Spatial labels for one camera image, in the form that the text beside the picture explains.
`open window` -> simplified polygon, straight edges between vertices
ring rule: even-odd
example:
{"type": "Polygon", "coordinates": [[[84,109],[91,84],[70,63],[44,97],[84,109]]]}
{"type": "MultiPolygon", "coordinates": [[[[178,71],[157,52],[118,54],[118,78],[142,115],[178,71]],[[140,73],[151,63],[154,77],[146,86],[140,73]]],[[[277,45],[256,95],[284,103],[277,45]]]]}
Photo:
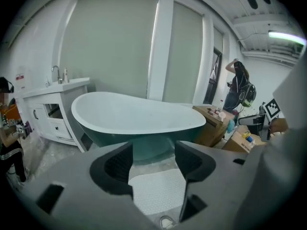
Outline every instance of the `open window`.
{"type": "Polygon", "coordinates": [[[211,74],[210,74],[206,96],[203,101],[204,104],[212,104],[213,102],[217,88],[217,83],[220,77],[221,62],[222,62],[222,53],[217,48],[214,47],[211,74]]]}

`bathroom vanity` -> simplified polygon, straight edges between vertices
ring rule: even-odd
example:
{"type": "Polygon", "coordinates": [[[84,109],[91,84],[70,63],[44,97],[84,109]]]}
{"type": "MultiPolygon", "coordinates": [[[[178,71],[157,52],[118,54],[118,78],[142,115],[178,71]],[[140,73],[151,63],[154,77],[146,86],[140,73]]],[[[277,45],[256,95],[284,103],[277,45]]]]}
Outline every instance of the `bathroom vanity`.
{"type": "Polygon", "coordinates": [[[23,123],[29,121],[41,137],[87,151],[84,132],[71,113],[71,104],[87,93],[89,83],[89,78],[72,79],[69,83],[54,82],[46,88],[16,93],[14,97],[23,123]]]}

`bath mat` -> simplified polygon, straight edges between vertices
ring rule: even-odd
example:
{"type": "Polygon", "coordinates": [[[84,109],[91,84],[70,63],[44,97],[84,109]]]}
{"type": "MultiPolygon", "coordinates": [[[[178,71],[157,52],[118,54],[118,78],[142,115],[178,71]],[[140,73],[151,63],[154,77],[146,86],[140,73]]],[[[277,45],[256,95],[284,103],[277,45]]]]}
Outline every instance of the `bath mat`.
{"type": "Polygon", "coordinates": [[[179,169],[132,178],[134,204],[145,215],[167,211],[183,204],[186,181],[179,169]]]}

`floor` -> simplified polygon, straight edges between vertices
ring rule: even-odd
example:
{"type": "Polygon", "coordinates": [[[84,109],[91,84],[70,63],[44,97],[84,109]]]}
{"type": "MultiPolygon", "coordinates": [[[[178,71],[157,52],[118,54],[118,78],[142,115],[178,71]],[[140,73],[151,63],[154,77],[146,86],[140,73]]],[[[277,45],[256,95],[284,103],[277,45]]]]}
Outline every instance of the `floor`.
{"type": "MultiPolygon", "coordinates": [[[[225,139],[222,139],[214,147],[221,149],[231,135],[232,134],[226,134],[225,139]]],[[[30,170],[29,181],[35,180],[36,177],[47,171],[58,161],[73,156],[75,153],[80,153],[76,146],[46,140],[38,137],[35,133],[32,133],[25,140],[21,139],[20,143],[24,150],[25,166],[30,170]]],[[[90,150],[96,148],[97,146],[92,144],[90,150]]],[[[154,160],[134,163],[130,169],[129,180],[138,175],[152,174],[177,168],[178,166],[175,161],[174,151],[170,150],[167,153],[156,157],[154,160]]],[[[17,181],[14,176],[14,167],[12,167],[9,172],[12,174],[9,175],[11,183],[16,184],[17,181]]],[[[180,211],[181,207],[176,207],[147,217],[157,226],[159,226],[160,218],[165,215],[171,217],[176,223],[178,223],[180,211]]]]}

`sink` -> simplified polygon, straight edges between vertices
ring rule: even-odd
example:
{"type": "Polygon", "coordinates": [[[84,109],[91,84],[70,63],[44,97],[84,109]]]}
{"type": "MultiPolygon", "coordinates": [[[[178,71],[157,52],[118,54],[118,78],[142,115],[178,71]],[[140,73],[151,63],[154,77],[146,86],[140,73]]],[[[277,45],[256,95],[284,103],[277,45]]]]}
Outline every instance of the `sink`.
{"type": "Polygon", "coordinates": [[[27,92],[16,93],[15,97],[28,98],[36,95],[64,92],[67,90],[87,85],[89,83],[90,83],[90,78],[71,79],[69,83],[62,83],[62,84],[58,84],[58,82],[53,82],[49,87],[34,89],[27,92]]]}

